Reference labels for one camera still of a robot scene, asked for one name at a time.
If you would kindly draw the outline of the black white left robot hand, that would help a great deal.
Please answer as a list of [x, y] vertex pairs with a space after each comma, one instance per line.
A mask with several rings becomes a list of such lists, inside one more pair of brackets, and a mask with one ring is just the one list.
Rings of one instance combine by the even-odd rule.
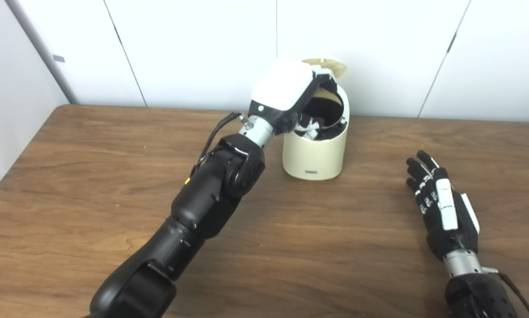
[[252, 90], [248, 111], [252, 128], [266, 129], [273, 136], [300, 131], [315, 139], [325, 120], [305, 115], [304, 108], [321, 89], [337, 93], [331, 69], [297, 60], [275, 60]]

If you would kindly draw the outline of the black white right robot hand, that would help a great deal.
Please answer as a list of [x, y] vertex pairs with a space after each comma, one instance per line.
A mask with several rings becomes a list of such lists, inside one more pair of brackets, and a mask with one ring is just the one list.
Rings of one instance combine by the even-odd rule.
[[478, 253], [480, 225], [468, 196], [454, 189], [447, 170], [426, 151], [406, 163], [406, 183], [422, 214], [432, 254], [442, 261], [456, 250]]

